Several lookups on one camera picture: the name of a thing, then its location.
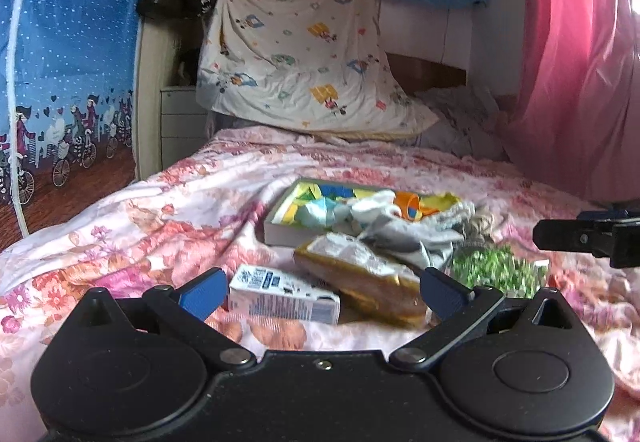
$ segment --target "bed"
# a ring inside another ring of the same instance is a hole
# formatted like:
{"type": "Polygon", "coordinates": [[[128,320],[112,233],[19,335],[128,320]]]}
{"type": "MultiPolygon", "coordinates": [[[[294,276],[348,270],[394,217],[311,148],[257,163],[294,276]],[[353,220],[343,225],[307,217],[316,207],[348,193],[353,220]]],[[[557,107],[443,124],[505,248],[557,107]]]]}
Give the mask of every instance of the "bed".
{"type": "MultiPolygon", "coordinates": [[[[215,265],[229,277],[241,263],[295,271],[291,249],[260,239],[271,205],[300,176],[450,191],[485,203],[500,218],[496,240],[514,238],[531,248],[539,219],[571,218],[587,206],[520,177],[508,164],[383,142],[328,144],[259,126],[222,130],[192,157],[0,254],[0,441],[32,442],[43,434],[30,398],[31,371],[88,288],[136,297],[155,284],[180,286],[215,265]]],[[[625,276],[586,255],[550,256],[550,283],[561,288],[616,374],[602,432],[614,442],[638,440],[638,273],[625,276]]],[[[258,356],[266,349],[388,354],[419,333],[369,322],[332,327],[239,318],[222,309],[207,323],[258,356]]]]}

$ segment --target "white cabinet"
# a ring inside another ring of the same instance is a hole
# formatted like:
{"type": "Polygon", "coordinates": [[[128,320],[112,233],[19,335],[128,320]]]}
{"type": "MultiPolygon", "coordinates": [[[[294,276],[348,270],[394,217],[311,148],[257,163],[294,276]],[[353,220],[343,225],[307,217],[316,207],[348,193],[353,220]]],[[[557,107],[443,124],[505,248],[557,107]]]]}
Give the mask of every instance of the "white cabinet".
{"type": "Polygon", "coordinates": [[[207,111],[196,102],[195,86],[160,90],[162,169],[198,151],[207,139],[207,111]]]}

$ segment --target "wooden headboard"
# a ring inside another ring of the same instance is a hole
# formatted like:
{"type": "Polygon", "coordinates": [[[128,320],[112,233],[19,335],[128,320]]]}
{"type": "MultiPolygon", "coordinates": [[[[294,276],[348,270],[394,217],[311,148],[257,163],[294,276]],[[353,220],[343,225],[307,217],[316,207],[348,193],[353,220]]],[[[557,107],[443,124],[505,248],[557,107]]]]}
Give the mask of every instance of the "wooden headboard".
{"type": "Polygon", "coordinates": [[[466,85],[466,71],[426,59],[387,54],[396,81],[408,93],[466,85]]]}

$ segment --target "black clamp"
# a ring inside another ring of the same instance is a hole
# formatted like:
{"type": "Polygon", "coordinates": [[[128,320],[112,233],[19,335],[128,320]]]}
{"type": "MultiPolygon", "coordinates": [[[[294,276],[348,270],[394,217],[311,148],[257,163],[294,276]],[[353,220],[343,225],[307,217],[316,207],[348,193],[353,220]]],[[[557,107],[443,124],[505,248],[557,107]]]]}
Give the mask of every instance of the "black clamp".
{"type": "Polygon", "coordinates": [[[640,266],[640,213],[586,211],[577,220],[541,220],[533,241],[541,250],[609,258],[613,268],[640,266]]]}
{"type": "Polygon", "coordinates": [[[612,373],[557,290],[505,298],[427,270],[421,294],[443,321],[388,361],[266,352],[258,364],[203,322],[226,295],[219,269],[141,298],[92,289],[33,372],[46,440],[602,440],[612,373]]]}

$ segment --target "pink curtain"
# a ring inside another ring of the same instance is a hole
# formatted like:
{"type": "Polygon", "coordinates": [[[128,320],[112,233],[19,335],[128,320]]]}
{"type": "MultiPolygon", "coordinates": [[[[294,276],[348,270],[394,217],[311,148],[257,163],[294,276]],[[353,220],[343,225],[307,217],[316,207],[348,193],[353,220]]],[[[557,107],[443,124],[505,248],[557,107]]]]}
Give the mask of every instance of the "pink curtain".
{"type": "Polygon", "coordinates": [[[502,135],[528,176],[589,200],[640,198],[633,2],[527,0],[520,96],[502,135]]]}

